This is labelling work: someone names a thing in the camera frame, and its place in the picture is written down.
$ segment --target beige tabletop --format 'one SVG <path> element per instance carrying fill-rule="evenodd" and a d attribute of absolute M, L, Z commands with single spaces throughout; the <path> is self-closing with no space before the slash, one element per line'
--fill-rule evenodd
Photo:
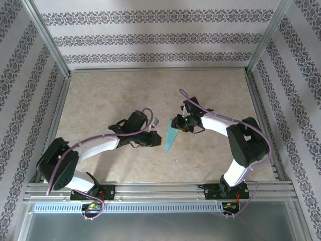
<path fill-rule="evenodd" d="M 214 131 L 179 132 L 165 154 L 168 122 L 190 97 L 216 112 L 242 119 L 256 118 L 242 70 L 136 71 L 74 73 L 57 137 L 80 140 L 107 130 L 135 110 L 149 107 L 159 119 L 156 128 L 162 145 L 132 148 L 130 145 L 93 156 L 77 166 L 98 181 L 199 182 L 217 181 L 232 162 L 227 138 Z M 275 180 L 269 163 L 252 171 L 252 180 Z"/>

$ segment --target cyan plastic piece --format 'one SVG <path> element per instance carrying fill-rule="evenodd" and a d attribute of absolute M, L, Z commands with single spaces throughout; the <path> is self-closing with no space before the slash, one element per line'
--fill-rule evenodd
<path fill-rule="evenodd" d="M 172 121 L 169 121 L 169 129 L 167 130 L 167 137 L 166 137 L 166 147 L 165 147 L 165 154 L 169 151 L 172 143 L 174 142 L 179 130 L 172 128 Z"/>

